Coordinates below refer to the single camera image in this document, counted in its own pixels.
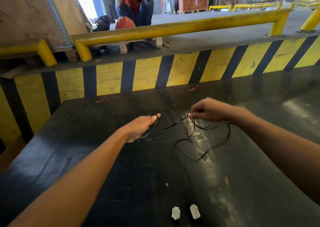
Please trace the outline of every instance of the black cable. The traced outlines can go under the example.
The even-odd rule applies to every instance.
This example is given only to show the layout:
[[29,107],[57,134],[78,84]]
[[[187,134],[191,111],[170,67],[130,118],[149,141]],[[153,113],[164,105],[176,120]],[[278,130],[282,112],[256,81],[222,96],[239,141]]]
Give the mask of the black cable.
[[[179,120],[178,122],[175,122],[174,124],[171,124],[169,127],[161,130],[160,132],[154,134],[153,136],[147,137],[147,136],[150,134],[150,132],[151,132],[151,130],[148,130],[145,135],[141,136],[141,137],[140,137],[139,139],[137,139],[137,140],[138,140],[138,141],[149,141],[149,140],[154,139],[154,138],[155,138],[157,135],[159,135],[160,133],[162,133],[162,132],[164,132],[164,131],[172,128],[172,127],[175,126],[176,124],[178,124],[178,123],[182,122],[183,120],[185,120],[186,118],[188,118],[189,113],[190,113],[190,112],[187,113],[186,117],[182,118],[182,119]],[[152,124],[153,129],[154,129],[154,125],[155,125],[155,124],[157,123],[157,121],[158,121],[158,116],[157,116],[157,115],[151,115],[151,117],[152,117],[152,116],[156,116],[156,117],[157,117],[157,120]],[[189,140],[189,141],[191,141],[191,140],[190,140],[190,137],[194,134],[196,127],[199,128],[199,129],[202,129],[202,130],[211,130],[211,129],[216,129],[216,128],[220,127],[220,126],[223,125],[224,123],[219,124],[219,125],[217,125],[217,126],[215,126],[215,127],[213,127],[213,128],[210,128],[210,125],[207,126],[207,127],[200,127],[199,125],[197,125],[197,124],[195,123],[195,120],[193,120],[193,119],[190,119],[190,120],[191,120],[191,121],[188,121],[188,122],[186,123],[186,138],[179,139],[179,140],[173,145],[173,149],[178,149],[178,150],[180,150],[189,160],[191,160],[191,161],[193,161],[193,162],[197,162],[197,161],[201,160],[204,156],[206,156],[206,154],[207,154],[210,150],[212,150],[212,149],[214,149],[214,148],[217,148],[217,147],[225,144],[225,143],[227,142],[227,140],[230,138],[230,133],[231,133],[231,132],[230,132],[230,123],[228,123],[228,122],[226,121],[226,124],[227,124],[227,126],[228,126],[228,134],[227,134],[227,136],[226,136],[226,139],[223,140],[222,142],[220,142],[219,144],[210,147],[208,150],[206,150],[205,153],[202,154],[202,156],[201,156],[199,159],[197,159],[197,160],[192,160],[182,149],[176,147],[177,144],[178,144],[179,142],[181,142],[181,141],[184,141],[184,140]],[[192,123],[192,124],[193,124],[193,131],[192,131],[192,133],[191,133],[190,135],[188,135],[188,123]]]

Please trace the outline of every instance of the person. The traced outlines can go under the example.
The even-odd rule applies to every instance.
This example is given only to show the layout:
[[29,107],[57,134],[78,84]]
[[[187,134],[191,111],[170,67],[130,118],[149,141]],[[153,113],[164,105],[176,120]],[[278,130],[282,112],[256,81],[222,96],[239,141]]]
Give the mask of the person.
[[136,27],[151,25],[153,0],[115,0],[118,16],[133,20]]
[[[268,123],[245,108],[211,98],[193,105],[189,117],[235,124],[290,180],[320,204],[320,145]],[[125,142],[138,139],[156,119],[157,116],[141,116],[118,129],[36,198],[9,226],[82,225]]]

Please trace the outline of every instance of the left hand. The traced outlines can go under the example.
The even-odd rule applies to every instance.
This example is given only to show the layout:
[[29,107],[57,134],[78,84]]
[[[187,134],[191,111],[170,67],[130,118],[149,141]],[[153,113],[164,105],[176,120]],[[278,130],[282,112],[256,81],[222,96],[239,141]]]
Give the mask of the left hand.
[[149,125],[153,124],[156,120],[156,116],[140,116],[130,123],[124,125],[122,128],[120,128],[120,130],[126,134],[126,142],[131,143],[140,138],[141,135],[148,130]]

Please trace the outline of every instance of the blue jeans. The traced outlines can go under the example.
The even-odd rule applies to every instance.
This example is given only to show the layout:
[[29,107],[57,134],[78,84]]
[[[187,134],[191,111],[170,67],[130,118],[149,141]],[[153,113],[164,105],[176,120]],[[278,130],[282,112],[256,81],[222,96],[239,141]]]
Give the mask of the blue jeans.
[[151,25],[151,18],[153,15],[153,0],[150,2],[147,0],[142,0],[138,14],[134,14],[127,4],[121,8],[119,8],[116,4],[116,11],[119,17],[126,16],[133,20],[136,27],[148,26]]

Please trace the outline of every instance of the black floor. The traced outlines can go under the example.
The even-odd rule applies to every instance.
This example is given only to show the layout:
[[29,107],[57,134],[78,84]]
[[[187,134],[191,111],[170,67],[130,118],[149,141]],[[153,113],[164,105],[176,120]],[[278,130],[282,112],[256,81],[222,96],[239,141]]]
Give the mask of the black floor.
[[[0,177],[0,226],[41,192],[140,115],[162,113],[155,131],[186,116],[192,104],[213,97],[320,143],[320,66],[195,85],[137,91],[95,103],[65,101]],[[197,130],[178,147],[192,159],[223,141],[226,125]],[[236,126],[226,144],[193,163],[173,144],[185,137],[178,124],[159,138],[121,151],[84,226],[320,226],[320,207],[282,174]],[[199,207],[194,221],[189,206]]]

